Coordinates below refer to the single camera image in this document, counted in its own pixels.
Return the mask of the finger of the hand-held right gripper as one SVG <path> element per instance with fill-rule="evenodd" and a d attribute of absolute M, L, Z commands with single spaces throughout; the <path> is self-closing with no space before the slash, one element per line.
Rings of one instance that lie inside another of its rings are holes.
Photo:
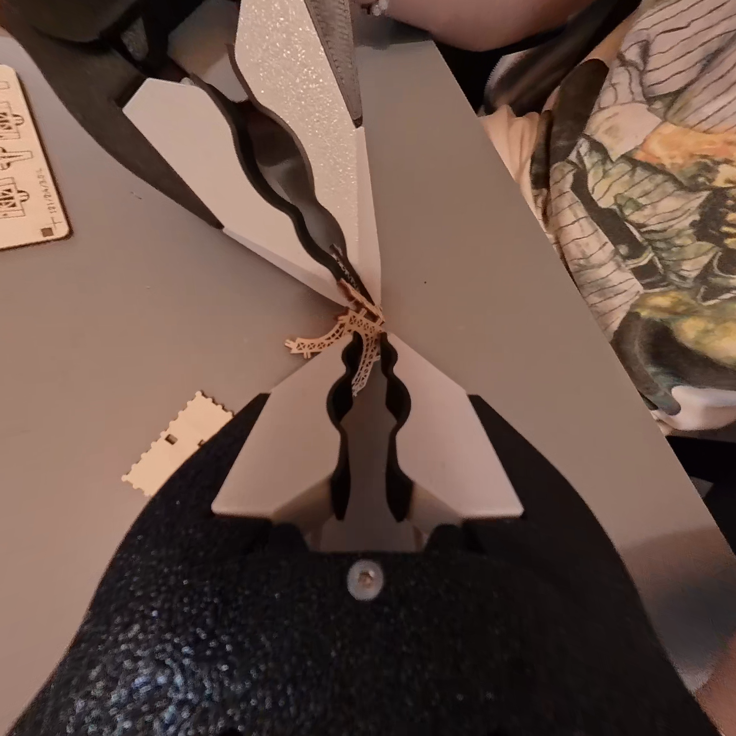
<path fill-rule="evenodd" d="M 286 128 L 332 216 L 355 289 L 381 305 L 381 254 L 351 2 L 240 2 L 233 59 L 250 99 Z"/>
<path fill-rule="evenodd" d="M 369 297 L 346 229 L 318 201 L 306 156 L 282 122 L 199 77 L 148 78 L 123 111 L 225 235 L 327 299 L 345 303 L 341 281 Z"/>

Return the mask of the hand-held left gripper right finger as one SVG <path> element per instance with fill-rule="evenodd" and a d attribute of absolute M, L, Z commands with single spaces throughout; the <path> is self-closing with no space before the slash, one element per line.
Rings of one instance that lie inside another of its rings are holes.
<path fill-rule="evenodd" d="M 424 535 L 443 525 L 522 517 L 523 506 L 466 391 L 395 335 L 381 336 L 394 419 L 386 501 Z"/>

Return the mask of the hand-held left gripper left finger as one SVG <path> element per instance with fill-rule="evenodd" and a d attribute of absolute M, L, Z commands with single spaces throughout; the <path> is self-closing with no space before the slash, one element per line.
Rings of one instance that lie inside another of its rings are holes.
<path fill-rule="evenodd" d="M 303 532 L 344 520 L 351 472 L 343 420 L 353 407 L 360 337 L 347 335 L 269 393 L 211 510 Z"/>

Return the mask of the wooden lattice arch piece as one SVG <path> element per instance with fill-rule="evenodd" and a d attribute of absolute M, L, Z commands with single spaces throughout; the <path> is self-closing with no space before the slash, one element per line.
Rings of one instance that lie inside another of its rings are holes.
<path fill-rule="evenodd" d="M 344 336 L 359 334 L 363 348 L 357 371 L 352 380 L 355 397 L 366 386 L 373 371 L 373 365 L 381 357 L 380 339 L 384 322 L 382 313 L 374 314 L 365 307 L 358 310 L 348 308 L 345 313 L 336 317 L 336 325 L 326 334 L 316 338 L 299 337 L 295 340 L 286 340 L 284 345 L 291 354 L 301 355 L 308 360 L 322 353 Z"/>
<path fill-rule="evenodd" d="M 384 324 L 385 319 L 379 306 L 372 303 L 369 298 L 361 295 L 361 293 L 354 289 L 350 283 L 345 281 L 345 279 L 339 279 L 336 285 L 345 297 L 347 304 L 354 312 L 356 312 L 356 314 L 364 317 L 369 322 L 379 327 Z"/>

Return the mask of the person's right forearm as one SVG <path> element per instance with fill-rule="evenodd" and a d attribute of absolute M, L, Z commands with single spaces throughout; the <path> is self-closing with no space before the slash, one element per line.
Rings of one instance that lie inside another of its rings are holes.
<path fill-rule="evenodd" d="M 499 49 L 553 31 L 591 1 L 358 1 L 373 15 L 385 15 L 469 51 Z"/>

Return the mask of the grey desk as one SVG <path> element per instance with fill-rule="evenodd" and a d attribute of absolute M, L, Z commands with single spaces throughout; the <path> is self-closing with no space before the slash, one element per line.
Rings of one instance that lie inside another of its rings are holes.
<path fill-rule="evenodd" d="M 2 33 L 74 234 L 2 253 L 2 732 L 145 498 L 122 476 L 196 391 L 236 411 L 335 305 L 126 170 Z M 734 557 L 429 41 L 358 49 L 389 328 L 563 474 L 689 687 Z"/>

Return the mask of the square wooden platform with holes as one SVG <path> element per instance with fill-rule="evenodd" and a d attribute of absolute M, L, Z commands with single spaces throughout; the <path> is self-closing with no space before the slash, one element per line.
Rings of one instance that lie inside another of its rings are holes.
<path fill-rule="evenodd" d="M 122 476 L 122 481 L 151 498 L 233 417 L 232 411 L 198 391 Z"/>

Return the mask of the wooden tower parts sheet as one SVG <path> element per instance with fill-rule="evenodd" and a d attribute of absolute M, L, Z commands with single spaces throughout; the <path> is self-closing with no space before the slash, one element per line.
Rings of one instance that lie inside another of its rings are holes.
<path fill-rule="evenodd" d="M 57 242 L 72 232 L 21 79 L 1 65 L 1 248 Z"/>

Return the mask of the black shorts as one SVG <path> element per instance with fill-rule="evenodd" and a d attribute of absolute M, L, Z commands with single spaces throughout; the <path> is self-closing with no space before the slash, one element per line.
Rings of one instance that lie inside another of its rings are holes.
<path fill-rule="evenodd" d="M 734 497 L 734 443 L 674 435 L 667 442 L 689 476 L 712 483 L 712 492 Z"/>

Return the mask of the person's printed white shirt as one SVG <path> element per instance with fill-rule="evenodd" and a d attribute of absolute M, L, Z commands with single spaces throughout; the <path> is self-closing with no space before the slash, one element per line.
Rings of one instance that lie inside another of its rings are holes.
<path fill-rule="evenodd" d="M 735 2 L 595 2 L 483 125 L 664 434 L 735 419 Z"/>

